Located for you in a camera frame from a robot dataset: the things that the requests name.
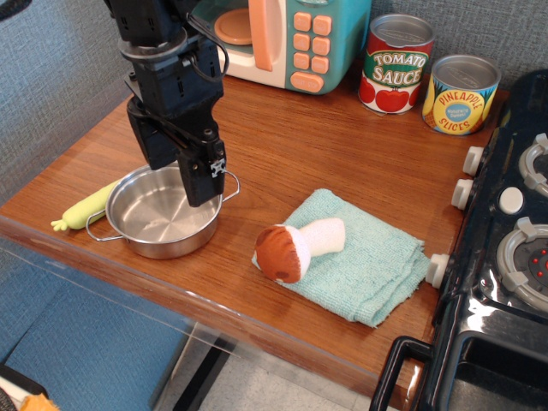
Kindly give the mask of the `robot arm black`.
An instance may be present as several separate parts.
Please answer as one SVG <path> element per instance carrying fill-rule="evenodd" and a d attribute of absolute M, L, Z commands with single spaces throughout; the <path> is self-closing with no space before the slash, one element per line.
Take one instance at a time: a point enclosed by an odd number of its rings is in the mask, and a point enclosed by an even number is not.
<path fill-rule="evenodd" d="M 194 1 L 109 1 L 122 56 L 131 62 L 127 113 L 152 170 L 177 163 L 188 203 L 223 193 L 226 151 L 212 109 L 229 63 Z"/>

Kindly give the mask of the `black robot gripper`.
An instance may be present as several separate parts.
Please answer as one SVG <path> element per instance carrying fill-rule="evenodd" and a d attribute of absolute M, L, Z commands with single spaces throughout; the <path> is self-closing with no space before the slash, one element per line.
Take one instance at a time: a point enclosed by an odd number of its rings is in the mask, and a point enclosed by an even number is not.
<path fill-rule="evenodd" d="M 226 151 L 220 139 L 182 148 L 147 115 L 167 123 L 187 139 L 218 137 L 212 109 L 223 96 L 217 46 L 201 34 L 182 33 L 157 47 L 121 42 L 122 56 L 133 65 L 135 91 L 127 104 L 128 119 L 152 170 L 176 161 L 192 207 L 224 191 Z"/>

